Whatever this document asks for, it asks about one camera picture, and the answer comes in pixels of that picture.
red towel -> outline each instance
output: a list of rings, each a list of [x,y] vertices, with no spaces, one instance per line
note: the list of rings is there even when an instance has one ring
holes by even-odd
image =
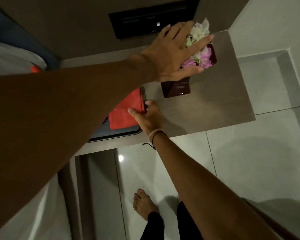
[[[144,104],[141,96],[141,89],[132,91],[123,101],[118,104],[109,114],[110,128],[112,130],[129,128],[138,125],[136,120],[129,114],[128,108],[139,113],[144,112]]]

flower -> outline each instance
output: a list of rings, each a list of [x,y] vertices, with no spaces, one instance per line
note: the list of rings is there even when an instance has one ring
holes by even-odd
[[[184,46],[189,47],[197,43],[202,38],[208,36],[210,34],[209,26],[210,25],[207,18],[205,18],[202,24],[196,23],[194,27],[191,29],[191,32],[188,34]],[[195,53],[188,60],[186,60],[182,64],[182,67],[201,66],[203,68],[208,68],[212,66],[210,61],[211,56],[212,56],[211,48],[204,47],[201,51]]]

bare foot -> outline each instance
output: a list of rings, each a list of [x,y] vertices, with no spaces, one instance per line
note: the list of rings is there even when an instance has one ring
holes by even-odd
[[[159,213],[159,208],[152,202],[150,196],[143,189],[138,189],[137,193],[133,195],[133,208],[146,221],[148,221],[148,215],[151,212]]]

black pants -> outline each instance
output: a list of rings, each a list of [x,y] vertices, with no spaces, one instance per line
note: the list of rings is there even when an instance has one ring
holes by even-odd
[[[176,216],[178,218],[180,240],[203,240],[198,227],[183,202],[179,203]],[[157,212],[149,214],[148,224],[141,237],[141,240],[153,239],[164,240],[164,221]]]

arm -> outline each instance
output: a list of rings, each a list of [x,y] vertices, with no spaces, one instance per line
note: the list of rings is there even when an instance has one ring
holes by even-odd
[[[149,135],[162,128],[162,114],[155,102],[147,104],[146,115],[129,112]],[[153,145],[204,239],[277,239],[240,197],[164,133],[155,135]]]
[[[181,49],[192,26],[191,21],[163,28],[143,54],[127,60],[0,77],[0,228],[132,90],[201,72],[197,67],[179,70],[211,41]]]

